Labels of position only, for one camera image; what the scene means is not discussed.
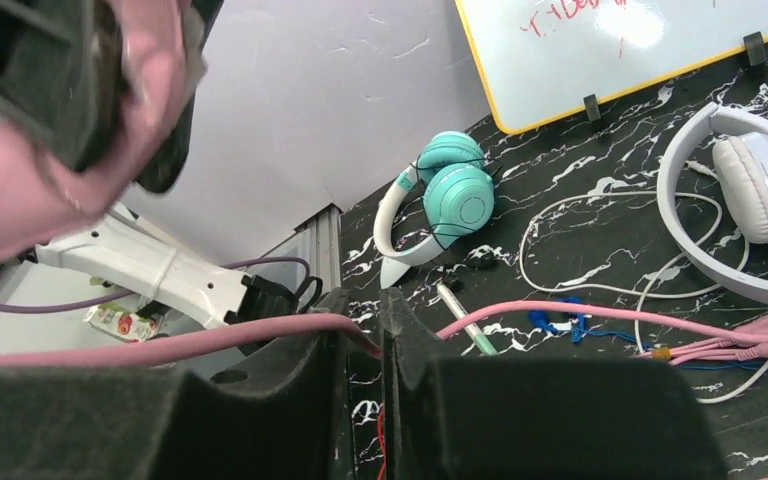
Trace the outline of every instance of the white headphones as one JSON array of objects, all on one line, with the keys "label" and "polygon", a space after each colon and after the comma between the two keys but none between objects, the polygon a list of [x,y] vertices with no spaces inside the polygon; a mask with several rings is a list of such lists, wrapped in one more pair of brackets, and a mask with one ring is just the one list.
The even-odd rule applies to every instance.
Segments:
[{"label": "white headphones", "polygon": [[751,243],[768,244],[768,120],[710,103],[676,133],[658,171],[658,209],[679,248],[712,280],[746,298],[768,304],[768,280],[723,264],[696,246],[684,231],[675,208],[675,192],[685,162],[713,133],[730,135],[714,145],[714,167],[726,207]]}]

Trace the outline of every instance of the white cable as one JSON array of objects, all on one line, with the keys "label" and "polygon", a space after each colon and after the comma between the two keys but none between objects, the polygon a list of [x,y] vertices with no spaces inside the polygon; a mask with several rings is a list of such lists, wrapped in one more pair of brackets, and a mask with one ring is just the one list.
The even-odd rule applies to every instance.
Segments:
[{"label": "white cable", "polygon": [[[573,202],[576,200],[583,200],[586,198],[598,198],[598,197],[630,197],[635,195],[655,195],[655,192],[648,192],[648,191],[638,191],[638,192],[612,192],[612,193],[591,193],[591,194],[585,194],[585,195],[576,195],[573,197],[568,197],[562,200],[559,200],[548,207],[544,208],[540,213],[532,217],[531,221],[528,223],[528,227],[525,229],[525,233],[522,236],[522,241],[520,242],[519,246],[519,271],[522,275],[522,278],[528,282],[529,285],[531,285],[535,290],[539,290],[541,292],[546,293],[563,293],[563,292],[570,292],[573,290],[579,290],[583,288],[595,288],[600,290],[608,290],[611,292],[621,293],[625,295],[636,295],[639,298],[637,302],[637,308],[636,311],[640,311],[643,308],[643,301],[648,296],[649,298],[661,298],[661,299],[685,299],[685,298],[694,298],[701,295],[705,295],[706,293],[710,293],[718,288],[720,288],[719,285],[711,285],[710,287],[703,288],[701,290],[696,290],[694,292],[688,292],[688,293],[678,293],[678,294],[658,294],[658,293],[649,293],[649,290],[652,289],[655,282],[660,278],[661,274],[664,273],[664,271],[668,268],[670,268],[673,264],[675,264],[677,261],[679,261],[684,254],[679,254],[675,257],[673,257],[669,262],[664,264],[658,270],[655,275],[652,276],[652,278],[649,279],[649,282],[646,284],[643,291],[637,291],[637,290],[628,290],[624,288],[619,287],[613,287],[611,285],[603,285],[600,283],[583,283],[580,285],[572,285],[569,287],[561,287],[561,288],[550,288],[550,287],[544,287],[541,285],[537,285],[533,281],[531,281],[530,278],[528,278],[528,275],[525,273],[525,252],[526,252],[526,242],[528,241],[528,235],[531,232],[531,230],[537,225],[537,222],[548,212],[549,210],[558,207],[559,205],[562,205],[564,203]],[[723,209],[720,206],[719,203],[714,201],[711,198],[698,195],[695,193],[676,193],[677,197],[684,197],[684,198],[693,198],[697,200],[702,200],[704,202],[707,202],[714,206],[714,208],[717,210],[717,218],[714,220],[714,223],[711,225],[711,228],[708,229],[707,232],[697,240],[695,243],[696,245],[700,245],[703,242],[707,241],[711,236],[716,232],[717,228],[720,226],[720,222],[723,218]],[[749,242],[744,239],[744,248],[743,248],[743,258],[740,261],[740,265],[738,265],[737,270],[742,270],[746,266],[746,262],[749,260]],[[637,343],[637,349],[639,353],[644,353],[645,350],[643,348],[643,341],[640,338],[640,322],[635,321],[634,322],[634,337]]]},{"label": "white cable", "polygon": [[[640,298],[637,300],[637,307],[634,309],[636,312],[639,312],[643,310],[643,301],[646,299],[646,296],[649,294],[649,290],[652,288],[653,285],[655,285],[655,281],[660,278],[661,274],[664,273],[668,268],[673,266],[674,263],[681,260],[682,257],[684,257],[683,253],[679,253],[675,257],[672,258],[669,262],[665,263],[663,267],[661,267],[660,270],[658,270],[655,275],[652,276],[651,279],[649,279],[649,282],[646,284],[646,287],[643,288],[643,291],[640,292]],[[749,240],[746,239],[746,237],[743,238],[743,257],[740,259],[740,264],[737,266],[737,271],[743,270],[743,267],[746,266],[746,262],[749,261]],[[699,290],[700,295],[704,295],[705,293],[713,292],[717,288],[719,288],[719,285],[711,285],[708,288],[704,288],[702,290]],[[638,353],[645,353],[646,349],[643,348],[643,341],[640,338],[640,320],[634,321],[634,340],[637,342],[637,352]]]},{"label": "white cable", "polygon": [[701,173],[702,175],[708,176],[713,178],[714,180],[719,180],[720,177],[717,176],[716,172],[711,170],[710,168],[706,167],[705,165],[702,165],[701,163],[697,162],[696,160],[688,160],[684,162],[685,166],[687,168],[693,170],[696,173]]},{"label": "white cable", "polygon": [[745,392],[746,390],[749,390],[749,387],[755,384],[764,373],[768,370],[768,359],[766,362],[764,362],[763,365],[761,365],[761,368],[759,368],[755,373],[752,374],[751,377],[749,377],[749,380],[745,381],[743,385],[735,388],[734,390],[730,391],[729,393],[714,397],[714,398],[697,398],[696,400],[704,405],[712,405],[715,403],[723,403],[725,401],[731,400],[732,398],[740,395],[741,393]]},{"label": "white cable", "polygon": [[[530,278],[528,278],[528,275],[525,273],[525,253],[526,253],[526,243],[528,241],[528,235],[531,233],[531,230],[537,225],[537,222],[548,212],[549,210],[558,207],[559,205],[563,205],[564,203],[574,202],[576,200],[583,200],[586,198],[598,198],[598,197],[631,197],[635,195],[655,195],[655,192],[614,192],[614,193],[591,193],[591,194],[585,194],[585,195],[576,195],[573,197],[568,197],[563,200],[559,200],[548,207],[544,208],[540,213],[535,215],[531,221],[528,223],[528,227],[525,229],[525,233],[522,235],[522,241],[519,245],[519,272],[520,275],[522,275],[523,280],[528,282],[529,285],[531,285],[532,288],[535,290],[539,290],[541,292],[545,293],[564,293],[564,292],[571,292],[574,290],[580,290],[583,288],[596,288],[600,290],[608,290],[615,293],[621,293],[625,295],[641,295],[642,292],[639,292],[637,290],[628,290],[625,288],[619,288],[619,287],[613,287],[611,285],[603,285],[600,283],[582,283],[580,285],[571,285],[569,287],[544,287],[541,285],[537,285],[534,283]],[[700,243],[708,240],[708,238],[711,237],[711,235],[714,234],[717,227],[720,225],[720,221],[723,218],[723,209],[720,206],[719,203],[715,202],[714,200],[704,197],[702,195],[697,195],[695,193],[676,193],[677,197],[685,197],[685,198],[694,198],[697,200],[702,200],[704,202],[707,202],[714,206],[714,208],[717,209],[717,219],[714,221],[713,226],[708,229],[708,231],[705,233],[705,235],[702,236],[699,240],[696,241],[696,244],[699,245]],[[682,298],[693,298],[697,297],[699,295],[704,295],[705,293],[710,292],[712,289],[717,288],[716,285],[702,289],[697,290],[695,292],[690,293],[678,293],[678,294],[660,294],[660,293],[652,293],[649,294],[649,298],[662,298],[662,299],[682,299]]]}]

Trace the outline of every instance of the whiteboard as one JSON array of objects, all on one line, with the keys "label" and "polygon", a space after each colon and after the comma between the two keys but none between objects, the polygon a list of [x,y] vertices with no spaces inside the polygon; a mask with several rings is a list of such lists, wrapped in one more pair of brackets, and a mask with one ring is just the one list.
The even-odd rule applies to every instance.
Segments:
[{"label": "whiteboard", "polygon": [[522,133],[768,41],[768,0],[456,0],[493,118]]}]

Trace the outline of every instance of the whiteboard clip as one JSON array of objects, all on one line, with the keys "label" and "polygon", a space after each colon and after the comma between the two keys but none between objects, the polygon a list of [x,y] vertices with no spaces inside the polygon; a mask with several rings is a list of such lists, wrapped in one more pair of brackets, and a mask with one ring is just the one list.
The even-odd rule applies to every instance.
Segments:
[{"label": "whiteboard clip", "polygon": [[584,111],[587,112],[587,121],[590,123],[602,119],[602,113],[599,111],[599,100],[596,99],[595,94],[584,97]]},{"label": "whiteboard clip", "polygon": [[746,56],[749,58],[749,69],[758,71],[767,64],[767,50],[764,46],[764,36],[755,32],[743,37]]}]

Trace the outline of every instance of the white plastic part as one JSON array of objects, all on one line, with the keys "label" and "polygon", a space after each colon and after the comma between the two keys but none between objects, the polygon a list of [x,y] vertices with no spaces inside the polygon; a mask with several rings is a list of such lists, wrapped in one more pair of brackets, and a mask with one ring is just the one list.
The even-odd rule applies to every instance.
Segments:
[{"label": "white plastic part", "polygon": [[419,182],[419,178],[416,167],[411,164],[390,185],[384,198],[378,202],[372,238],[375,242],[375,248],[384,257],[381,261],[381,288],[390,288],[395,285],[410,270],[410,267],[418,267],[438,257],[445,251],[440,244],[441,242],[454,240],[438,239],[434,238],[434,235],[429,235],[419,244],[407,250],[397,251],[393,248],[391,237],[393,236],[393,221],[396,218],[396,212],[417,182]]},{"label": "white plastic part", "polygon": [[108,216],[100,223],[36,247],[40,264],[103,278],[157,300],[205,328],[227,325],[246,294],[248,274],[208,263]]}]

